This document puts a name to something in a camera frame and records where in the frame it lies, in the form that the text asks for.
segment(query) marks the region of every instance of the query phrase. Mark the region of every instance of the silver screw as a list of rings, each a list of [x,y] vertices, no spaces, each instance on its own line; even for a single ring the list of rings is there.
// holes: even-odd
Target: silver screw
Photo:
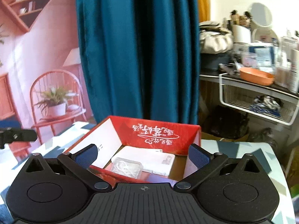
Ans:
[[[95,183],[96,189],[107,189],[109,187],[109,184],[106,182],[97,182]]]
[[[190,189],[191,188],[191,184],[188,183],[188,182],[179,182],[179,183],[176,184],[176,186],[179,189]]]

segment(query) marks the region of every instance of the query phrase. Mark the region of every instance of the orange bowl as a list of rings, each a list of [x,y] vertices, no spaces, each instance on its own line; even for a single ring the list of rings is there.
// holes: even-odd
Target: orange bowl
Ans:
[[[263,86],[270,86],[274,82],[274,75],[250,67],[240,68],[240,77],[245,81]]]

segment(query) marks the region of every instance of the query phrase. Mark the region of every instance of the diamond-shaped shelf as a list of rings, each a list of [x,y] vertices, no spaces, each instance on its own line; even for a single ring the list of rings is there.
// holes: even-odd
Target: diamond-shaped shelf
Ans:
[[[24,32],[30,31],[50,0],[1,0],[3,11]]]

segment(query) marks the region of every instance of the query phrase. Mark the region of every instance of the round mirror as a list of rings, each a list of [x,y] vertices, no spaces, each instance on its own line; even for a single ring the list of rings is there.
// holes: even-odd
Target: round mirror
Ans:
[[[262,3],[252,3],[249,11],[252,15],[253,29],[272,28],[272,13],[267,6]]]

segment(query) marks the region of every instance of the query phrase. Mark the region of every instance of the white handbag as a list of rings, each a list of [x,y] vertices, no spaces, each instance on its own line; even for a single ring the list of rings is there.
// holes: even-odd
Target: white handbag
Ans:
[[[213,21],[199,24],[201,53],[219,54],[232,50],[232,32]]]

